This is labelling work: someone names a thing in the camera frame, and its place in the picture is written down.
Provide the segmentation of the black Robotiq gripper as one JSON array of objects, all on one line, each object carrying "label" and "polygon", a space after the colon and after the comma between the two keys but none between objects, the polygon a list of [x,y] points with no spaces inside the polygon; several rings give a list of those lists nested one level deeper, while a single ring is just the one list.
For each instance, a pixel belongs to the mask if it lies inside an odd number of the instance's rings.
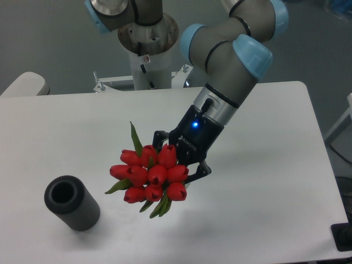
[{"label": "black Robotiq gripper", "polygon": [[198,109],[191,105],[177,127],[170,133],[157,130],[153,135],[152,146],[160,151],[163,143],[168,140],[176,149],[180,164],[190,165],[199,162],[196,172],[189,175],[184,184],[189,184],[212,173],[205,158],[207,151],[218,138],[224,125],[212,120],[206,115],[211,105],[208,103]]}]

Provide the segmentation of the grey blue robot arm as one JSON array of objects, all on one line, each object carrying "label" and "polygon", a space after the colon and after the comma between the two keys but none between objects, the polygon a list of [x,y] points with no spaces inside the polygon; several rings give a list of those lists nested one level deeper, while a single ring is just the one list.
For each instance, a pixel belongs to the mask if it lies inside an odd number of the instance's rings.
[{"label": "grey blue robot arm", "polygon": [[161,1],[86,1],[101,32],[117,31],[129,52],[136,90],[172,85],[168,52],[176,43],[189,64],[208,75],[177,127],[156,131],[153,146],[168,142],[183,165],[197,164],[193,182],[210,174],[207,151],[272,64],[263,45],[285,32],[289,15],[282,1],[224,1],[228,19],[216,26],[193,24],[179,32]]}]

